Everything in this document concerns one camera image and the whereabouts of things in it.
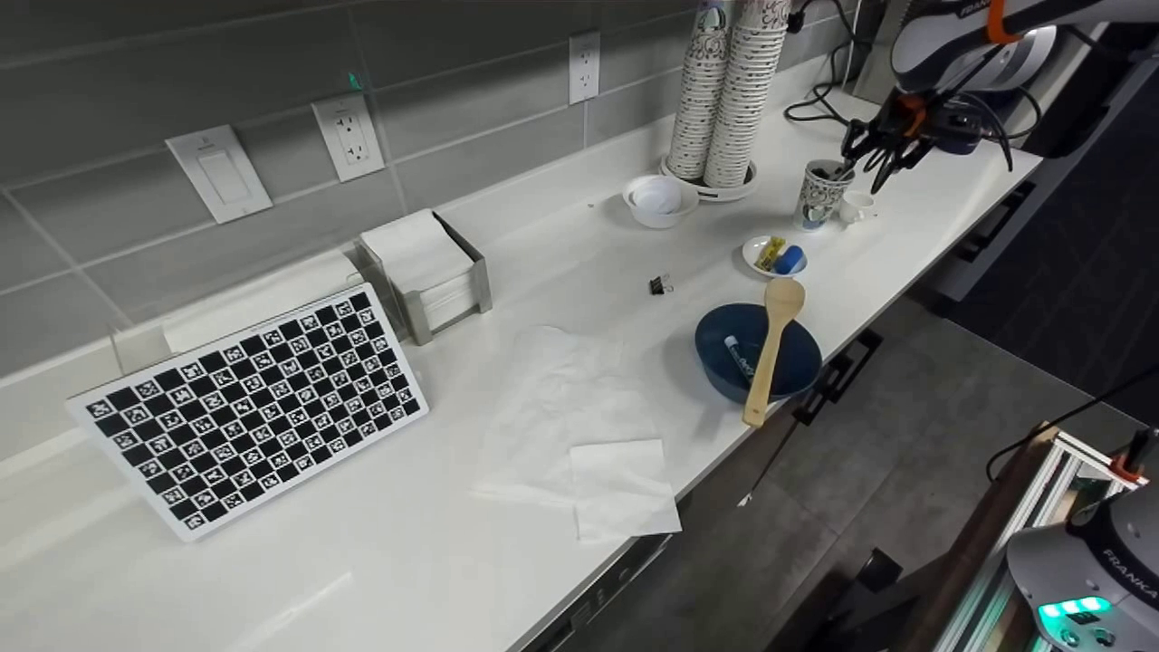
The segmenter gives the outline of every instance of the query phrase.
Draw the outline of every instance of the outlet cover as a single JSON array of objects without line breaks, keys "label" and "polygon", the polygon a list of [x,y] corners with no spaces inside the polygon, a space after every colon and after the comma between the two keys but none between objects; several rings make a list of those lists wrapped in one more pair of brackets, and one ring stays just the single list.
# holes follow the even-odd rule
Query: outlet cover
[{"label": "outlet cover", "polygon": [[170,136],[166,147],[181,161],[191,187],[202,195],[213,222],[237,222],[273,205],[233,128],[181,134]]},{"label": "outlet cover", "polygon": [[384,153],[364,94],[314,100],[314,119],[341,182],[384,169]]},{"label": "outlet cover", "polygon": [[568,100],[603,94],[603,33],[579,33],[568,38]]}]

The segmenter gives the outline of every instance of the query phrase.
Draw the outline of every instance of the white countertop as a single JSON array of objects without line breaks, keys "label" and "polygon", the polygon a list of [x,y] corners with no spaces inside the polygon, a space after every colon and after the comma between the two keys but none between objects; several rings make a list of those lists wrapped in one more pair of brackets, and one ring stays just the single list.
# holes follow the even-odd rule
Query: white countertop
[{"label": "white countertop", "polygon": [[[1034,167],[985,146],[927,156],[877,195],[877,222],[802,230],[802,167],[836,153],[836,128],[762,134],[762,187],[697,208],[673,230],[638,230],[588,204],[487,230],[449,208],[489,258],[495,306],[412,347],[432,417],[240,525],[181,544],[94,444],[61,444],[0,478],[0,647],[507,647],[559,609],[616,545],[579,545],[568,511],[471,496],[517,333],[560,327],[630,368],[663,427],[679,489],[691,489],[746,434],[702,380],[691,328],[727,301],[762,301],[731,249],[779,228],[810,258],[802,321],[825,355],[884,312]],[[650,280],[671,276],[668,297]]]}]

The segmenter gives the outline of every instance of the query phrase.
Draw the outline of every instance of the black and white checkered mat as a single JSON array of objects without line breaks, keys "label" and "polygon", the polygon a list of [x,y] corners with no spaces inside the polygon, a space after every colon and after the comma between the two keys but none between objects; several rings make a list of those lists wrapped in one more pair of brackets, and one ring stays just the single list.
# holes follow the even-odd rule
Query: black and white checkered mat
[{"label": "black and white checkered mat", "polygon": [[371,286],[73,404],[181,540],[207,536],[429,411]]}]

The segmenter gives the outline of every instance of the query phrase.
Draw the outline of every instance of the wooden spoon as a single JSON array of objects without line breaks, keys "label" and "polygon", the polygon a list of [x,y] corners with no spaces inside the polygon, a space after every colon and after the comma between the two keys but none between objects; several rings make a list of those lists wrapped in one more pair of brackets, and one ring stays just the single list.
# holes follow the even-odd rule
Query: wooden spoon
[{"label": "wooden spoon", "polygon": [[777,373],[777,357],[781,351],[781,333],[802,313],[802,306],[804,306],[802,281],[779,276],[763,286],[769,333],[763,333],[762,363],[756,363],[751,399],[746,399],[746,422],[751,427],[762,427],[769,417],[773,373]]}]

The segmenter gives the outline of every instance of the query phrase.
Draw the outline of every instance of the blue bowl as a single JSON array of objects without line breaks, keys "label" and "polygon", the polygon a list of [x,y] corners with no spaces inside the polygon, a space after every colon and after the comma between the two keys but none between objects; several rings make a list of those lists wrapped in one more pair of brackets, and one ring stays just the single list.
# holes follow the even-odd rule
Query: blue bowl
[{"label": "blue bowl", "polygon": [[[756,368],[762,347],[769,333],[769,313],[762,303],[722,303],[697,327],[697,355],[709,383],[727,399],[727,400],[746,400],[751,394],[751,368]],[[781,351],[777,357],[773,373],[773,400],[789,399],[822,373],[822,351],[819,341],[802,321],[789,321],[781,333]]]}]

